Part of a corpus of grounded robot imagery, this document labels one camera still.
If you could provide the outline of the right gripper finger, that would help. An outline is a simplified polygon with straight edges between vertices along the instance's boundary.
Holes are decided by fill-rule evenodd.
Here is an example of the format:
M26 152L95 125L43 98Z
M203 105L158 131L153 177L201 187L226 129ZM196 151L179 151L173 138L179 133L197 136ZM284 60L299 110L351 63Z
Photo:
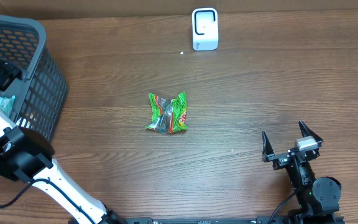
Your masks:
M265 131L262 131L262 144L262 161L269 162L275 153Z
M307 125L302 120L299 120L298 125L300 127L301 134L304 138L311 136L318 144L323 143L323 139L320 136L318 136L315 132L313 132L309 127L307 127Z

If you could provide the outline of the green snack packet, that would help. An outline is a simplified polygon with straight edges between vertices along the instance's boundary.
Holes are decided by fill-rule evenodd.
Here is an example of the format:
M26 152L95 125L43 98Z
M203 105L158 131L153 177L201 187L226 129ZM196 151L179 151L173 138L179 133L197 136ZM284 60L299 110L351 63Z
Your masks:
M187 100L184 91L171 100L149 93L149 100L152 109L152 123L146 126L146 129L162 134L173 134L188 129L185 124Z

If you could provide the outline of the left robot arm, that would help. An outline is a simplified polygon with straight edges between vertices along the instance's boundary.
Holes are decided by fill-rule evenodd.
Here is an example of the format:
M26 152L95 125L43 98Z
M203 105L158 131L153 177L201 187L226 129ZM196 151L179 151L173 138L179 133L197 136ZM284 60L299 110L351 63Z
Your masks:
M0 91L21 78L19 68L0 60ZM56 201L71 216L71 223L124 223L101 201L85 192L60 166L47 139L29 128L18 126L0 110L0 176L21 180L25 187L0 208L13 205L31 187Z

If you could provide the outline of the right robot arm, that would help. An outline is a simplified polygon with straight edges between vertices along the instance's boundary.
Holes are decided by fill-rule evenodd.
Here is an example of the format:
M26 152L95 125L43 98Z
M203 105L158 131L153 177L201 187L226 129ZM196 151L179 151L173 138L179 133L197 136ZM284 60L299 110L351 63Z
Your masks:
M260 223L340 224L343 217L336 217L340 210L341 183L334 177L316 178L310 161L319 157L323 139L303 121L298 125L302 138L285 153L275 154L262 131L262 161L271 162L274 170L285 169L293 187L291 193Z

